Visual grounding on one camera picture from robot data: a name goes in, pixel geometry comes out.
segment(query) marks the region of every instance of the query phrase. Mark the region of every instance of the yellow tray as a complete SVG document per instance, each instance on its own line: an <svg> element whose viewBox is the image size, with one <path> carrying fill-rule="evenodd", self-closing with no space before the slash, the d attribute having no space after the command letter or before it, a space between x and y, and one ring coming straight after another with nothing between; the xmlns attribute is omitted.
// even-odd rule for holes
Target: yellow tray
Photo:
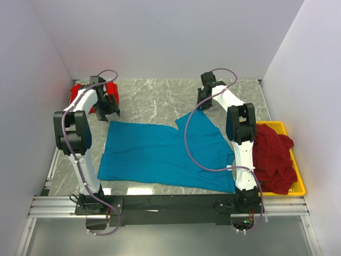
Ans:
<svg viewBox="0 0 341 256"><path fill-rule="evenodd" d="M266 124L270 128L274 129L277 134L284 134L287 135L286 128L284 127L284 124L280 121L257 121L257 124ZM294 153L292 149L290 149L290 158L293 160L293 168L297 174L297 182L295 182L291 188L289 189L289 193L287 195L279 195L272 192L264 192L264 196L303 196L305 195L305 188L302 181L301 174L299 173L297 163L295 160Z"/></svg>

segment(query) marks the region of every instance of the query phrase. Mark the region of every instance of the red fabric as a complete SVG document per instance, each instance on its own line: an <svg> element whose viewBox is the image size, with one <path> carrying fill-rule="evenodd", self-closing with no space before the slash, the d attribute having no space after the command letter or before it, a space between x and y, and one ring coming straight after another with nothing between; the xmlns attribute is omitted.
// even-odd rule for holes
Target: red fabric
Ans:
<svg viewBox="0 0 341 256"><path fill-rule="evenodd" d="M286 135L278 135L266 124L257 125L253 147L253 161L257 179L263 192L288 194L297 175L290 159L289 149L294 143Z"/></svg>

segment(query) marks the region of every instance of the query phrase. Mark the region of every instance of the white wall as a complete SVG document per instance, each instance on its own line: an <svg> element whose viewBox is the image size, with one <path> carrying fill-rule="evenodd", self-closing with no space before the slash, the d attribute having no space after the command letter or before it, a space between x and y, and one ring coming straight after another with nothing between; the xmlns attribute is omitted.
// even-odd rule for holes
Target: white wall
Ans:
<svg viewBox="0 0 341 256"><path fill-rule="evenodd" d="M71 78L27 0L0 0L0 254L14 255L55 149Z"/></svg>
<svg viewBox="0 0 341 256"><path fill-rule="evenodd" d="M262 86L284 121L324 255L340 255L341 2L305 0Z"/></svg>
<svg viewBox="0 0 341 256"><path fill-rule="evenodd" d="M73 78L263 78L303 0L31 0Z"/></svg>

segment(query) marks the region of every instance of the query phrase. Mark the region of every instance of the marble surface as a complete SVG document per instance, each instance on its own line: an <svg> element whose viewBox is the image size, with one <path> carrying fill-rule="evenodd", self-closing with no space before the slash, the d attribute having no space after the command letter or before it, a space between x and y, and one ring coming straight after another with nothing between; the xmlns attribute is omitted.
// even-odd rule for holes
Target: marble surface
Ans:
<svg viewBox="0 0 341 256"><path fill-rule="evenodd" d="M190 112L196 104L197 88L200 79L118 79L121 116L112 114L109 121L129 123L164 124L176 127L175 120ZM270 120L262 89L258 80L240 80L231 91L242 101L255 106L258 121ZM221 130L225 139L226 112L213 100L213 106L206 111L209 119ZM98 172L109 123L97 121L95 114L88 115L93 136L91 158ZM212 190L161 185L158 183L139 183L132 181L101 181L106 194L112 195L150 195L150 194L211 194L221 193ZM50 196L65 196L79 193L79 184L70 160L59 154Z"/></svg>

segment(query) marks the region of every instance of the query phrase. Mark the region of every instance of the white panel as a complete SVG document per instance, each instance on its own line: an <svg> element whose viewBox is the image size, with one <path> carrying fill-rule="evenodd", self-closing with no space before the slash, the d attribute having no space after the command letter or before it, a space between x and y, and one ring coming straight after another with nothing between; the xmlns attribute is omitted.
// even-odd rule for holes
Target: white panel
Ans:
<svg viewBox="0 0 341 256"><path fill-rule="evenodd" d="M71 79L27 0L0 0L0 250L14 255L55 149Z"/></svg>
<svg viewBox="0 0 341 256"><path fill-rule="evenodd" d="M307 256L300 217L269 217L257 231L236 234L210 224L131 225L112 236L93 237L84 219L38 219L30 256Z"/></svg>
<svg viewBox="0 0 341 256"><path fill-rule="evenodd" d="M341 2L306 0L262 86L284 121L324 255L340 255Z"/></svg>
<svg viewBox="0 0 341 256"><path fill-rule="evenodd" d="M303 0L31 0L73 78L263 78Z"/></svg>

